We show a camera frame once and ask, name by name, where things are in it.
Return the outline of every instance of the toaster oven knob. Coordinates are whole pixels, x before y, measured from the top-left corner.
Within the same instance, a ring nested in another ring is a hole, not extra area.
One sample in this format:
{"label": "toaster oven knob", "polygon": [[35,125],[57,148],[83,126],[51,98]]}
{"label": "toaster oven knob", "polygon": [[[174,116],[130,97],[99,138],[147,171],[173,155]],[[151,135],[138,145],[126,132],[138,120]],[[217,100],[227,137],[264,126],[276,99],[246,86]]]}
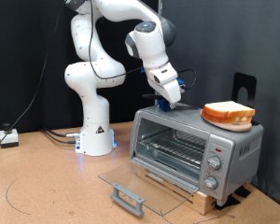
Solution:
{"label": "toaster oven knob", "polygon": [[216,189],[217,188],[217,181],[212,176],[207,177],[204,180],[204,184],[210,189]]}
{"label": "toaster oven knob", "polygon": [[221,161],[220,161],[220,159],[218,157],[212,157],[207,162],[215,170],[217,170],[217,169],[219,169],[221,167]]}

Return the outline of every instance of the toast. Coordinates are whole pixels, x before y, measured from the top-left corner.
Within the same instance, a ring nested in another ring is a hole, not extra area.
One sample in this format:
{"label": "toast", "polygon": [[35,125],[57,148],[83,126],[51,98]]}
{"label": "toast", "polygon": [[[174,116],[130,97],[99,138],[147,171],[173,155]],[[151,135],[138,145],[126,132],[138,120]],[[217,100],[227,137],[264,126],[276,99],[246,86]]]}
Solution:
{"label": "toast", "polygon": [[234,101],[206,104],[203,107],[204,113],[216,118],[240,118],[255,115],[255,109],[240,105]]}
{"label": "toast", "polygon": [[251,122],[252,120],[252,116],[248,116],[248,117],[244,116],[244,117],[237,117],[237,118],[217,118],[209,114],[206,114],[203,110],[202,110],[202,116],[207,120],[218,122],[218,123]]}

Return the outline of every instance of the black backdrop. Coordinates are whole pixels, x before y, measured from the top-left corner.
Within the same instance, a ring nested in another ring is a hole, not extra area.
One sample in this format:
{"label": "black backdrop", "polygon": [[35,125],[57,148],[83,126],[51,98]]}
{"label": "black backdrop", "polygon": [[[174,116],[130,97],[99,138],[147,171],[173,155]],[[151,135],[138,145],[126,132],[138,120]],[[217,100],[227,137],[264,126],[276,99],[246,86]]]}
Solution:
{"label": "black backdrop", "polygon": [[163,0],[162,16],[177,31],[167,50],[174,68],[199,74],[182,102],[203,107],[228,101],[234,73],[257,78],[255,121],[264,135],[260,179],[252,183],[280,203],[280,0]]}
{"label": "black backdrop", "polygon": [[[158,10],[158,0],[144,0]],[[0,0],[0,129],[3,122],[13,123],[30,104],[40,78],[55,22],[64,0],[1,1]],[[19,133],[78,127],[83,123],[82,103],[64,81],[64,70],[70,63],[80,62],[70,33],[76,12],[63,7],[45,75],[27,114],[16,126]],[[97,30],[105,51],[126,71],[142,65],[129,56],[124,40],[140,21],[111,22],[100,19]],[[146,75],[133,72],[123,85],[100,89],[110,103],[110,122],[133,120],[134,113],[153,102],[141,98],[152,93]]]}

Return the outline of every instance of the wooden block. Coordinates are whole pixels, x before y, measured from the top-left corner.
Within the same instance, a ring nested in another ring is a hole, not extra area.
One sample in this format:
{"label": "wooden block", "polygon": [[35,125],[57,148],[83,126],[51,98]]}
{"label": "wooden block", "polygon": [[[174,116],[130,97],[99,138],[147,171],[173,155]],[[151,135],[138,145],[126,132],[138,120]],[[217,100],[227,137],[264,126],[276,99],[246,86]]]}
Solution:
{"label": "wooden block", "polygon": [[185,205],[194,209],[202,215],[207,214],[215,207],[215,198],[205,195],[199,191],[194,193],[192,197],[189,197],[190,192],[186,189],[183,189],[177,184],[171,182],[170,180],[167,180],[159,175],[151,173],[143,167],[138,166],[137,175],[145,179],[148,183],[152,184],[153,186],[177,198],[181,202],[188,199],[185,202]]}

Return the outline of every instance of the table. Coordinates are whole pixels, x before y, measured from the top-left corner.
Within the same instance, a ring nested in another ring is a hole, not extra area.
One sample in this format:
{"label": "table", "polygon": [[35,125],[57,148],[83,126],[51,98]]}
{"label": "table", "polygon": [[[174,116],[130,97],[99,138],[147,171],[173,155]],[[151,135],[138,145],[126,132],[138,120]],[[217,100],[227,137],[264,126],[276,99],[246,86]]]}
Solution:
{"label": "table", "polygon": [[[144,207],[136,217],[110,199],[112,187],[98,175],[130,159],[132,122],[111,124],[118,147],[102,157],[77,154],[73,145],[43,133],[21,133],[20,146],[0,148],[2,223],[280,223],[280,205],[251,185],[241,203],[202,216],[182,204],[161,217]],[[78,132],[79,128],[58,133]]]}

